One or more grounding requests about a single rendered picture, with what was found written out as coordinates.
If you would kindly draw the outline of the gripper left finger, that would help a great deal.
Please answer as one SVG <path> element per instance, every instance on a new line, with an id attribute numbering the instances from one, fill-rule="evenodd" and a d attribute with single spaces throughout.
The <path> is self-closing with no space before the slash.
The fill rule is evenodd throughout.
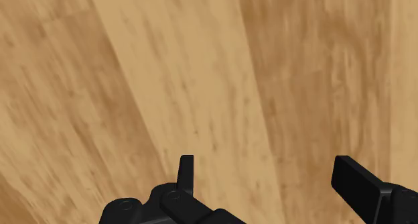
<path id="1" fill-rule="evenodd" d="M 225 209 L 210 209 L 193 190 L 194 157 L 183 155 L 175 183 L 155 186 L 144 204 L 135 198 L 111 201 L 98 224 L 246 224 Z"/>

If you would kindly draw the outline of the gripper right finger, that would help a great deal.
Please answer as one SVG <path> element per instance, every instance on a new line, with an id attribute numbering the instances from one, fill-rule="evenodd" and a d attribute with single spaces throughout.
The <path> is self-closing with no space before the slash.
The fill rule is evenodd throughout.
<path id="1" fill-rule="evenodd" d="M 366 224 L 418 224 L 418 192 L 384 182 L 350 156 L 336 156 L 332 188 Z"/>

